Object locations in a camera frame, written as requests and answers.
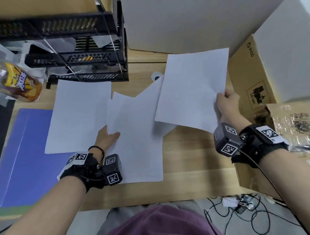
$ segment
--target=yellow label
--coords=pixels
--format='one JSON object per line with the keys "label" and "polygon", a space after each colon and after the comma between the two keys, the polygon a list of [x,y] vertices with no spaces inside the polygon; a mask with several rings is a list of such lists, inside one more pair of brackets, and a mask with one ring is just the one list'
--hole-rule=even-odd
{"label": "yellow label", "polygon": [[35,88],[33,81],[28,79],[28,75],[24,71],[11,63],[5,62],[5,64],[8,68],[8,77],[5,86],[18,87],[22,91]]}

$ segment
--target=purple clothing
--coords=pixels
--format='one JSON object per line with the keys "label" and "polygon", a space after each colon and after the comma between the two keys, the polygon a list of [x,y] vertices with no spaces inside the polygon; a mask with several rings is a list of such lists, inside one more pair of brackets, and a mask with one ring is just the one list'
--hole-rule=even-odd
{"label": "purple clothing", "polygon": [[[213,225],[218,235],[222,233]],[[134,215],[108,235],[204,234],[214,235],[206,218],[168,205],[152,206]]]}

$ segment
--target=blue paper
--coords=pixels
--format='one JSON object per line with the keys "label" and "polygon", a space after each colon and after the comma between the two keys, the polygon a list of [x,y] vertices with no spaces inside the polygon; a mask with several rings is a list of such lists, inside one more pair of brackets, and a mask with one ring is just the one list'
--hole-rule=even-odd
{"label": "blue paper", "polygon": [[52,110],[20,109],[0,159],[0,206],[33,205],[73,153],[45,154]]}

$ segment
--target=bottle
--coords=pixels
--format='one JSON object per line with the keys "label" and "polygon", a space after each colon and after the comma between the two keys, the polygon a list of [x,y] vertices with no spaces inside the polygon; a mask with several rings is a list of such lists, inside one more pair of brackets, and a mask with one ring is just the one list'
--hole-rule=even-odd
{"label": "bottle", "polygon": [[0,92],[17,100],[35,101],[42,90],[37,78],[30,76],[19,66],[0,60]]}

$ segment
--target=person's left hand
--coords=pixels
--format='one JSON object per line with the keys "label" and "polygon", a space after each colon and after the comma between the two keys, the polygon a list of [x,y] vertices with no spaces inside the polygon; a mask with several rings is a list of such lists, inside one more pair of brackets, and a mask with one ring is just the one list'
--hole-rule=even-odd
{"label": "person's left hand", "polygon": [[[102,148],[106,154],[107,150],[117,141],[120,135],[121,134],[119,132],[108,135],[107,125],[105,125],[100,131],[98,131],[97,139],[94,145]],[[89,152],[94,154],[94,157],[98,160],[98,162],[101,161],[102,152],[100,149],[91,148]]]}

